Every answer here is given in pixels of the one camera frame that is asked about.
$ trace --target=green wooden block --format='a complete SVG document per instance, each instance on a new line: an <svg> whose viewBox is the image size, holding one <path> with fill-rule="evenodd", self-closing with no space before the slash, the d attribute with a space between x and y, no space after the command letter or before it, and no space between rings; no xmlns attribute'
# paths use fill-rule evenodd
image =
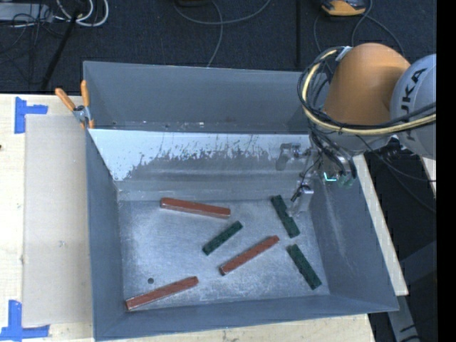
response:
<svg viewBox="0 0 456 342"><path fill-rule="evenodd" d="M282 199L281 195L277 195L271 198L272 205L277 212L282 224L284 225L286 232L290 238L294 238L298 236L301 231L299 230L298 226L294 222L292 217L289 217L286 213L286 205L284 200Z"/></svg>
<svg viewBox="0 0 456 342"><path fill-rule="evenodd" d="M222 233L216 236L211 241L207 242L202 248L202 251L209 255L211 252L219 248L223 243L225 243L229 238L233 237L239 230L241 230L242 224L239 221L236 221L228 228L226 228Z"/></svg>
<svg viewBox="0 0 456 342"><path fill-rule="evenodd" d="M287 252L290 257L293 259L295 265L298 267L299 272L304 276L307 281L307 284L311 287L312 290L318 288L321 285L321 280L318 275L315 273L312 266L307 261L306 257L303 255L299 247L294 244L293 246L288 247Z"/></svg>

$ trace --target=bin floor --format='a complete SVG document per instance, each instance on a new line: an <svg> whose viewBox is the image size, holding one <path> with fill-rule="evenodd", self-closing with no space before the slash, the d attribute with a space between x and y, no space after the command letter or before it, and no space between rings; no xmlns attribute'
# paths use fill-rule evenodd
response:
<svg viewBox="0 0 456 342"><path fill-rule="evenodd" d="M137 310L329 294L308 212L294 218L301 233L291 239L267 199L207 204L228 207L232 215L217 219L187 214L162 209L153 201L118 203L125 299L189 276L199 279L196 287ZM237 220L243 228L207 256L203 246ZM273 235L280 238L278 244L233 272L220 274L219 266ZM311 290L287 253L292 244L298 244L322 281L317 289Z"/></svg>

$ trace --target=wooden block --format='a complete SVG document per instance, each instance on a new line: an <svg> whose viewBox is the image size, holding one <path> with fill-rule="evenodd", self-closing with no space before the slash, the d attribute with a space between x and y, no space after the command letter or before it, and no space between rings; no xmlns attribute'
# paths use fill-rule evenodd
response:
<svg viewBox="0 0 456 342"><path fill-rule="evenodd" d="M284 200L282 199L282 196L277 195L275 197L272 197L271 203L274 206L274 209L276 210L276 213L282 221L282 224L284 225L286 232L288 233L290 238L298 236L301 233L301 231L296 225L294 219L292 217L289 217L286 213L286 205Z"/></svg>
<svg viewBox="0 0 456 342"><path fill-rule="evenodd" d="M188 202L186 200L163 197L160 200L163 209L177 210L192 214L207 215L209 217L228 218L231 215L229 208L215 207L214 205L201 204L199 202Z"/></svg>
<svg viewBox="0 0 456 342"><path fill-rule="evenodd" d="M289 253L290 257L293 259L294 264L298 268L299 272L307 281L307 284L311 287L312 290L318 288L321 285L321 280L318 275L315 273L312 266L307 261L306 257L299 249L297 244L288 247L287 252Z"/></svg>
<svg viewBox="0 0 456 342"><path fill-rule="evenodd" d="M242 229L242 224L239 221L236 221L228 228L226 228L222 233L218 236L213 238L211 241L207 242L205 246L202 248L202 251L209 255L217 248L219 248L223 243L225 243L228 239L233 237L238 231Z"/></svg>
<svg viewBox="0 0 456 342"><path fill-rule="evenodd" d="M148 293L129 298L125 301L125 305L127 306L127 310L131 311L132 309L135 309L144 304L151 303L152 301L156 301L165 298L166 296L176 294L180 291L190 289L193 286L196 286L198 282L199 280L196 276L187 277L186 279L162 286L158 289L149 291Z"/></svg>
<svg viewBox="0 0 456 342"><path fill-rule="evenodd" d="M277 236L266 238L264 241L258 243L256 246L253 246L251 249L248 249L243 254L240 254L239 256L233 258L232 260L228 261L226 264L221 266L219 268L220 274L226 275L234 269L237 269L239 266L245 264L254 257L258 256L259 254L274 246L278 241L279 238Z"/></svg>

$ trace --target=black stand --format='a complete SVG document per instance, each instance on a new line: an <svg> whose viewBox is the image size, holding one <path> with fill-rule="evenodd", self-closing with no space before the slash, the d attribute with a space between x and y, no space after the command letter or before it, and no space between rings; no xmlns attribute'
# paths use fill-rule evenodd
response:
<svg viewBox="0 0 456 342"><path fill-rule="evenodd" d="M62 51L65 48L66 42L68 38L70 38L71 31L73 30L73 27L76 24L76 19L78 18L79 14L81 13L82 8L84 7L84 3L86 0L78 0L78 5L76 9L73 12L73 15L71 16L70 24L68 25L68 28L65 31L65 34L63 35L63 38L60 42L60 45L57 48L57 51L54 53L54 56L49 63L49 67L46 70L46 73L44 74L43 81L41 82L41 87L40 91L45 91L46 87L48 86L49 80L51 79L51 76L56 69L57 62L61 57Z"/></svg>

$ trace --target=red wooden block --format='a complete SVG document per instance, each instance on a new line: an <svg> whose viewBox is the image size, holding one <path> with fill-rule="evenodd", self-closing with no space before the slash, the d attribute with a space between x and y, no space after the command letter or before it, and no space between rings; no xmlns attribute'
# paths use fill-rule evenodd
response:
<svg viewBox="0 0 456 342"><path fill-rule="evenodd" d="M228 218L231 215L231 210L229 208L215 207L214 205L201 204L199 202L188 202L186 200L178 200L170 197L163 197L160 200L160 206L163 209L208 215L217 218Z"/></svg>
<svg viewBox="0 0 456 342"><path fill-rule="evenodd" d="M156 290L149 291L148 293L129 298L125 301L125 305L127 306L127 310L131 311L134 308L150 303L152 301L156 301L158 299L165 298L166 296L176 294L180 291L190 289L193 286L196 286L198 282L199 280L196 276L187 277L186 279L162 286Z"/></svg>
<svg viewBox="0 0 456 342"><path fill-rule="evenodd" d="M240 254L239 256L233 258L232 260L228 261L226 264L221 266L219 268L220 274L226 275L234 269L237 269L239 266L245 264L246 262L258 256L262 252L274 246L278 241L279 238L277 236L266 238L264 241L258 243L256 246L252 247L251 249L248 249L243 254Z"/></svg>

